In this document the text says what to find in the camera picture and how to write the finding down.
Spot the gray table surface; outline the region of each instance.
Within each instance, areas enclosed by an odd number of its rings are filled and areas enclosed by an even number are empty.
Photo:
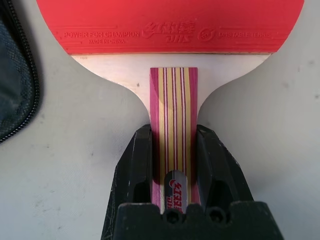
[[[69,57],[36,0],[14,2],[43,97],[32,123],[0,145],[0,240],[98,240],[114,168],[149,123],[147,110]],[[306,0],[281,50],[211,94],[198,118],[240,163],[288,240],[320,238],[319,10],[319,0]]]

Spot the zipper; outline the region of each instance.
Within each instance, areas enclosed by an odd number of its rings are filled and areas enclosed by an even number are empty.
[[[24,119],[24,121],[18,126],[16,127],[11,133],[9,133],[8,135],[0,138],[0,143],[3,143],[4,141],[6,141],[7,139],[9,139],[10,137],[12,137],[13,135],[17,134],[19,131],[21,131],[26,125],[28,125],[28,123],[32,120],[32,118],[35,116],[38,106],[39,106],[39,102],[40,102],[40,85],[39,85],[39,77],[38,77],[38,73],[37,73],[37,69],[36,69],[36,65],[35,65],[35,61],[33,59],[32,53],[31,53],[31,48],[30,45],[28,43],[26,34],[20,24],[20,21],[18,19],[17,13],[15,11],[14,5],[12,3],[12,0],[6,0],[7,2],[7,8],[11,14],[11,19],[13,21],[13,24],[16,28],[16,30],[18,31],[18,35],[20,37],[20,44],[22,44],[22,47],[24,49],[25,55],[27,57],[27,61],[29,63],[29,67],[31,68],[31,74],[32,74],[32,79],[33,79],[33,84],[34,84],[34,101],[33,101],[33,106],[31,111],[29,112],[29,114],[27,115],[27,117]]]

